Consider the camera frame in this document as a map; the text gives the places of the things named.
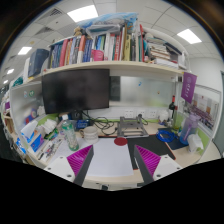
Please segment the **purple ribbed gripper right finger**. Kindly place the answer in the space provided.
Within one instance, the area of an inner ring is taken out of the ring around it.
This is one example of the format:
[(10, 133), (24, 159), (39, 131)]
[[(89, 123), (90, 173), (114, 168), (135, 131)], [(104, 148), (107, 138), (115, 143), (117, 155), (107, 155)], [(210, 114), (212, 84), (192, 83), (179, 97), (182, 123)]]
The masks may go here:
[(152, 183), (154, 181), (153, 175), (161, 157), (138, 145), (134, 146), (134, 157), (140, 169), (144, 184)]

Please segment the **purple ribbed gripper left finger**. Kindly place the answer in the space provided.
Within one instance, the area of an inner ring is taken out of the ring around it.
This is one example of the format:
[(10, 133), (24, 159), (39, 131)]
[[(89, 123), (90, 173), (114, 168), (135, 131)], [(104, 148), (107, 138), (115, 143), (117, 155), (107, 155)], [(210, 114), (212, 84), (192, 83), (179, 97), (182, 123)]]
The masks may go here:
[(93, 155), (93, 146), (90, 145), (67, 157), (67, 161), (75, 174), (74, 184), (83, 185)]

